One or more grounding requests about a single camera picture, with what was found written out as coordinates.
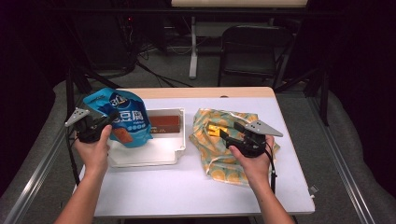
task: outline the white tray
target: white tray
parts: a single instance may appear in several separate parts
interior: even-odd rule
[[[125,147],[108,140],[111,167],[175,164],[186,149],[184,108],[148,109],[149,116],[180,116],[180,133],[152,133],[153,139],[142,147]]]

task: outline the blue snack bag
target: blue snack bag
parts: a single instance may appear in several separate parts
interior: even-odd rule
[[[151,124],[144,102],[129,91],[104,88],[84,98],[83,102],[99,113],[109,115],[118,110],[120,116],[112,123],[111,140],[126,147],[141,147],[152,139]]]

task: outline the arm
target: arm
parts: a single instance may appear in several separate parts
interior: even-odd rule
[[[107,170],[107,139],[110,133],[111,125],[107,125],[98,142],[85,144],[76,140],[75,147],[85,164],[85,174],[55,223],[92,223]]]
[[[271,147],[274,145],[273,136],[267,135],[266,141]],[[267,155],[263,153],[257,158],[246,158],[237,147],[230,146],[229,149],[244,168],[248,183],[253,189],[262,211],[264,223],[293,223],[289,214],[271,190],[268,180],[270,160]]]

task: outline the hand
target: hand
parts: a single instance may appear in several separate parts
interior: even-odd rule
[[[95,143],[82,143],[76,140],[75,147],[79,156],[85,164],[85,175],[99,175],[103,177],[107,170],[107,152],[110,147],[107,145],[108,137],[111,134],[111,125],[107,125],[103,130],[99,141]]]
[[[266,147],[266,150],[271,155],[270,147],[272,148],[274,146],[274,137],[272,135],[265,135],[265,141],[269,145]],[[248,183],[253,190],[262,184],[269,186],[268,170],[270,159],[265,153],[262,153],[256,158],[247,158],[242,155],[237,147],[230,146],[229,149],[244,168]]]

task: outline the yellow cloth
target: yellow cloth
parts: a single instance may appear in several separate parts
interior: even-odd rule
[[[227,130],[232,138],[242,139],[243,135],[233,128],[233,123],[246,124],[257,119],[258,115],[251,113],[198,110],[194,116],[193,133],[189,138],[201,152],[201,162],[207,175],[217,181],[248,186],[242,166],[225,147],[225,141],[213,132],[213,127]]]

